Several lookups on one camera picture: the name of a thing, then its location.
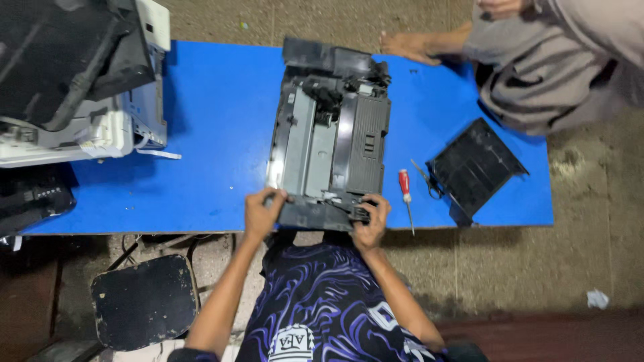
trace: white cable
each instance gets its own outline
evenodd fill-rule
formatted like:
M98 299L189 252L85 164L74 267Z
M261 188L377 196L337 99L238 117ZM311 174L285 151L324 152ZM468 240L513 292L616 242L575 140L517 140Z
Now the white cable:
M150 135L146 133L145 135L143 135L143 139L141 140L141 142L134 145L134 148L136 149L142 148L147 144L149 140L150 140Z
M178 155L176 153L157 151L155 149L137 149L137 152L138 153L143 153L145 155L154 155L154 156L172 158L174 160L180 160L181 159L181 155Z

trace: foot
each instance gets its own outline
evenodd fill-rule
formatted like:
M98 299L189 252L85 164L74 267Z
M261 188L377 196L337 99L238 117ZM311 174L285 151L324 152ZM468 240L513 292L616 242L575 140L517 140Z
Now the foot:
M383 54L392 54L427 65L439 65L437 52L433 50L435 42L433 33L393 33L382 32L380 48Z

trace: hand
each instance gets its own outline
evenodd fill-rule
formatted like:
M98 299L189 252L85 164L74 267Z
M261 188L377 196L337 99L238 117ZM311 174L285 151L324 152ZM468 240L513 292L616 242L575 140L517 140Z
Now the hand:
M270 208L266 208L264 201L270 195L275 195L275 197ZM286 199L286 190L278 190L272 187L266 187L255 195L247 195L244 212L246 224L244 233L260 241L263 240L273 230L273 225L275 225L279 211Z
M369 213L371 218L369 225L365 226L361 222L354 224L354 245L360 254L365 255L371 250L380 247L380 241L384 236L384 228L387 225L387 214L392 210L389 202L384 197L376 194L364 195L363 201L372 201L378 206L373 206L363 202L358 205Z
M521 14L534 4L534 0L477 0L478 7L492 20L507 19Z

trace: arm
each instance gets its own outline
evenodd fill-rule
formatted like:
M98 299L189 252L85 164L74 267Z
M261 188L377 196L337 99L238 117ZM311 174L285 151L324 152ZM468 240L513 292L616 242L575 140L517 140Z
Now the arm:
M384 236L387 214L392 207L380 195L365 195L363 200L377 203L361 204L369 212L371 222L368 226L357 222L354 225L354 245L360 251L365 263L383 290L387 303L392 308L398 324L409 330L430 350L441 350L445 346L436 329L421 306L413 298L407 286L398 277L396 270L389 264L380 241Z
M275 194L270 209L263 206L267 196ZM272 231L286 199L284 190L270 187L256 195L246 196L244 237L216 287L190 328L185 342L187 348L213 352L218 358L231 336L246 273L264 237Z

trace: shirt logo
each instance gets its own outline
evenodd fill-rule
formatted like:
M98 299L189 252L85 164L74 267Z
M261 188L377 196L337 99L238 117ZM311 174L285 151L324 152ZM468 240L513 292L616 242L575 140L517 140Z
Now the shirt logo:
M307 362L313 360L313 332L305 325L293 324L280 329L270 343L269 362Z

